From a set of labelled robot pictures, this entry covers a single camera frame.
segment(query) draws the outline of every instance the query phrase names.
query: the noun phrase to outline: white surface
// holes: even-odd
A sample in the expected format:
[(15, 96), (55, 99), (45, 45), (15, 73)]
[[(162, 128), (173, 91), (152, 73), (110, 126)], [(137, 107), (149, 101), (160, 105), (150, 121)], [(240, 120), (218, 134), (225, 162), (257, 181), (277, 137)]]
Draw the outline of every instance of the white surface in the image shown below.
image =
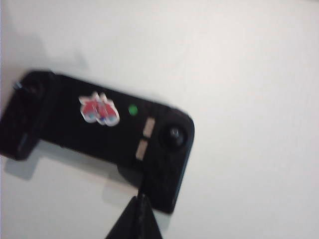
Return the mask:
[[(51, 68), (168, 102), (196, 136), (165, 239), (319, 238), (319, 1), (2, 0), (1, 105)], [(104, 238), (136, 189), (42, 142), (1, 159), (4, 239)]]

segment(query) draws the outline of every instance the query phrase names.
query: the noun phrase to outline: game controller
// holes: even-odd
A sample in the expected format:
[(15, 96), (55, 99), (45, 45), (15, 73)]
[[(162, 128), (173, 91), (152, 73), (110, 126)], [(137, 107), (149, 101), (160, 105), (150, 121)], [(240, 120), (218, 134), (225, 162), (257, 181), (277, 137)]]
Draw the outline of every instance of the game controller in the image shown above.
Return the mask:
[(172, 213), (194, 138), (185, 113), (52, 72), (14, 86), (0, 121), (0, 153), (27, 159), (40, 139), (143, 174), (141, 193)]

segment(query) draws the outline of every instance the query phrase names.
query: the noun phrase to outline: black thumbstick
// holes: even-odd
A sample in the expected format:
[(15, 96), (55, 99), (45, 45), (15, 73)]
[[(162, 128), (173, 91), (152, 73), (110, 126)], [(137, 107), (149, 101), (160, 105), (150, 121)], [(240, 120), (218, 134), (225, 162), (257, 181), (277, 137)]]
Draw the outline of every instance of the black thumbstick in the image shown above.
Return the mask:
[(185, 133), (178, 126), (167, 127), (164, 132), (164, 142), (169, 148), (179, 148), (185, 142)]
[(16, 82), (13, 85), (13, 88), (22, 96), (27, 97), (29, 99), (39, 100), (42, 93), (42, 87), (40, 85), (34, 85), (34, 86), (24, 86), (20, 82)]

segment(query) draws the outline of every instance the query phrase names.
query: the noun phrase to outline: green led light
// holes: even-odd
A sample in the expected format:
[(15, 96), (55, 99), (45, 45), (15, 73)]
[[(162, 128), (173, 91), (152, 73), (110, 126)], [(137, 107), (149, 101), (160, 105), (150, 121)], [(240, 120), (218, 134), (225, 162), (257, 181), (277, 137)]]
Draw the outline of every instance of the green led light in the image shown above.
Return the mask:
[(129, 106), (129, 113), (130, 115), (132, 116), (136, 116), (138, 114), (139, 110), (138, 110), (138, 107), (136, 105), (130, 105)]

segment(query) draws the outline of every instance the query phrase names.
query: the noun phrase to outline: red sticker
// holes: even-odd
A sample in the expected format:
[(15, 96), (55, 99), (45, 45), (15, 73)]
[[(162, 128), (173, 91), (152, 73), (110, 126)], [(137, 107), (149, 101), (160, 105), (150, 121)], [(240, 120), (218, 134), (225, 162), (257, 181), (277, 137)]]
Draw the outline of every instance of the red sticker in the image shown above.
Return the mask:
[(120, 121), (119, 113), (112, 100), (104, 93), (94, 92), (92, 96), (80, 96), (81, 114), (88, 123), (98, 122), (101, 125), (115, 126)]

